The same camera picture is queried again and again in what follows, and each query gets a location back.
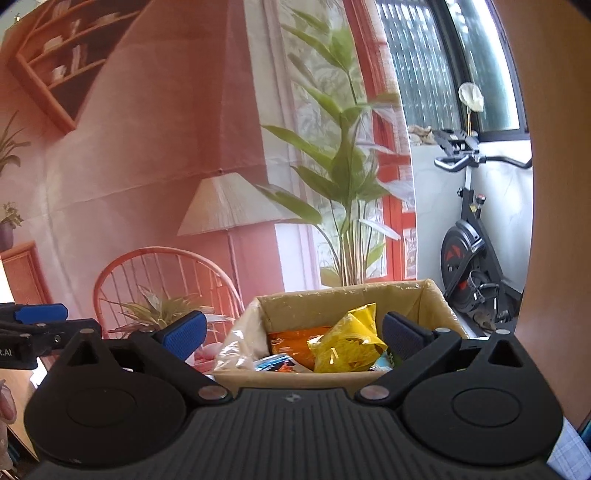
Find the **cardboard box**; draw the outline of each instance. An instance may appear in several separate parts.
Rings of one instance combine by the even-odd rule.
[[[286,374],[257,372],[252,363],[271,354],[267,333],[331,326],[349,310],[374,302],[379,335],[385,314],[395,311],[426,329],[448,327],[467,338],[467,333],[432,280],[280,293],[255,298],[236,321],[216,359],[215,380],[234,396],[243,387],[343,387],[349,395],[353,395],[383,372]]]

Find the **yellow snack bag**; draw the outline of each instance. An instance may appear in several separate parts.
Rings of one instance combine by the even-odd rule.
[[[322,337],[308,341],[314,373],[367,371],[387,348],[375,332],[375,304],[347,313]]]
[[[375,328],[375,303],[368,303],[357,309],[349,310],[349,313],[363,323],[375,335],[378,331]]]

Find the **bike handlebar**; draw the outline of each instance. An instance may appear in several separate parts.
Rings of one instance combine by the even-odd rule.
[[[523,170],[527,170],[531,168],[531,158],[528,162],[523,163],[513,158],[504,157],[504,156],[493,156],[493,157],[480,157],[478,161],[476,158],[469,154],[465,155],[464,157],[458,159],[456,157],[444,157],[444,158],[436,158],[434,160],[434,164],[436,167],[439,167],[442,170],[455,173],[457,171],[463,170],[466,167],[470,166],[478,166],[480,163],[486,163],[487,161],[500,161],[503,163],[508,163],[513,165],[514,167],[521,168]]]
[[[484,157],[484,158],[486,158],[486,161],[501,161],[501,162],[513,165],[514,167],[521,168],[523,170],[527,170],[528,168],[531,168],[531,158],[526,163],[520,162],[518,160],[515,160],[514,158],[509,158],[509,157]]]
[[[472,158],[470,155],[466,155],[465,157],[461,158],[460,160],[456,161],[455,163],[451,163],[451,161],[455,160],[454,158],[436,158],[434,163],[437,167],[441,168],[442,170],[455,173],[457,171],[463,170],[466,168],[471,162]]]

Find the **wall shelf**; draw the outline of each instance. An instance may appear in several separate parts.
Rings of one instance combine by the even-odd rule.
[[[25,34],[8,66],[64,133],[76,128],[101,68],[149,1],[69,0],[65,4],[63,0],[49,0],[37,7],[45,10]],[[60,4],[69,8],[54,17],[56,9],[62,8]],[[58,44],[44,48],[56,38]],[[81,54],[77,67],[74,50]],[[56,79],[53,71],[59,67],[65,74]]]

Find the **wooden cabinet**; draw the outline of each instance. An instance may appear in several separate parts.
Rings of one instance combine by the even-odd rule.
[[[0,260],[15,303],[52,303],[39,266],[35,242],[0,252]]]

